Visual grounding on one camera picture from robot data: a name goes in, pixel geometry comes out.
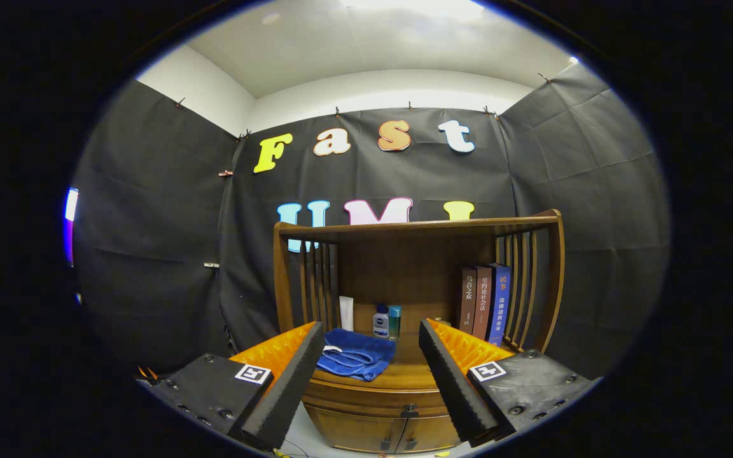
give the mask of cabinet door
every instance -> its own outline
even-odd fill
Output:
[[[428,452],[460,444],[451,417],[410,418],[395,453]]]
[[[407,422],[404,418],[363,417],[307,405],[305,409],[331,447],[356,452],[393,453]]]

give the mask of wooden shelf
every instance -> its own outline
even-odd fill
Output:
[[[415,223],[361,224],[354,226],[304,227],[279,223],[279,233],[295,240],[328,244],[371,240],[416,239],[420,237],[503,237],[537,231],[556,223],[558,216],[546,214],[526,218],[484,218],[462,221],[415,221]]]
[[[530,326],[537,252],[545,249],[542,242],[537,246],[535,232],[540,231],[548,234],[549,281],[541,322]],[[296,317],[302,317],[298,324],[322,321],[325,330],[340,326],[340,295],[354,298],[355,332],[372,335],[375,304],[401,305],[401,338],[395,357],[375,380],[364,382],[316,370],[308,383],[305,406],[329,444],[379,452],[382,441],[390,438],[398,447],[396,453],[412,452],[399,446],[395,437],[407,429],[411,435],[406,440],[422,441],[418,450],[459,443],[419,348],[420,321],[440,317],[459,322],[460,267],[506,264],[512,267],[506,346],[523,351],[521,342],[530,332],[536,334],[535,347],[543,352],[553,333],[564,285],[563,231],[558,211],[525,218],[356,226],[276,223],[274,286],[280,331],[292,330]],[[309,251],[291,253],[289,240],[314,243]],[[296,264],[299,278],[291,282],[288,271]],[[293,303],[297,291],[291,292],[291,285],[297,284],[300,304]],[[416,406],[419,415],[414,420],[401,417],[410,406]],[[375,437],[366,437],[370,431]]]

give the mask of folded towel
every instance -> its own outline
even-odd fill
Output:
[[[326,348],[316,366],[333,374],[374,380],[395,357],[395,342],[335,328],[324,334]]]

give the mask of book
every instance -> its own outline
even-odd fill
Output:
[[[477,269],[463,267],[463,290],[460,293],[459,329],[471,334],[474,326],[474,309],[477,307]]]
[[[505,323],[508,319],[508,304],[511,301],[511,267],[502,264],[489,264],[491,266],[494,290],[491,293],[491,316],[489,317],[488,343],[495,346],[503,344],[505,335]]]
[[[491,311],[491,293],[494,292],[491,274],[491,267],[477,266],[477,304],[471,335],[483,340],[488,337],[488,315]]]

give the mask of white tube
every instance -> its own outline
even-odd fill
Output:
[[[338,305],[341,309],[341,328],[353,330],[353,299],[347,296],[338,296]]]

